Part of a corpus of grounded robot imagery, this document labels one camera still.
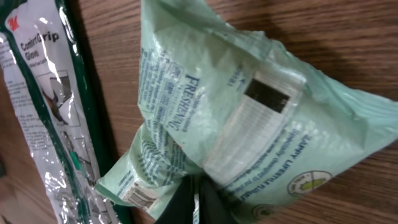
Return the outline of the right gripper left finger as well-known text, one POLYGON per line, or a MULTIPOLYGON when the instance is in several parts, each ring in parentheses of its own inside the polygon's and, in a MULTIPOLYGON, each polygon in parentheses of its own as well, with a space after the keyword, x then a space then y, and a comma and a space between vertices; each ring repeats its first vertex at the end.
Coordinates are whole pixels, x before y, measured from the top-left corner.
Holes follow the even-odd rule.
POLYGON ((192 176, 186 176, 155 224, 192 224, 194 195, 195 180, 192 176))

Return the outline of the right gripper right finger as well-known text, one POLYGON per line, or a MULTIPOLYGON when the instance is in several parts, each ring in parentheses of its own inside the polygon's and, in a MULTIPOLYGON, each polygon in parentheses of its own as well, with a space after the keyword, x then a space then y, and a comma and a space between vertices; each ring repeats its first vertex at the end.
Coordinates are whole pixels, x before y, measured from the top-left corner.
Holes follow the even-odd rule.
POLYGON ((238 224, 208 177, 199 180, 199 216, 200 224, 238 224))

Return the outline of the mint green wipes sachet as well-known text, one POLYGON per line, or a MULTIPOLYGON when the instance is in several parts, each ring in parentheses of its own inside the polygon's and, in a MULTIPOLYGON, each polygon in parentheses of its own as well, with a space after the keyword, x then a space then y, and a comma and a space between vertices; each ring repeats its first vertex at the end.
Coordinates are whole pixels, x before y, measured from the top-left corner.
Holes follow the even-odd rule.
POLYGON ((234 221, 263 220, 397 139, 395 101, 205 1, 142 1, 137 105, 143 124, 95 188, 156 219, 184 177, 206 174, 234 221))

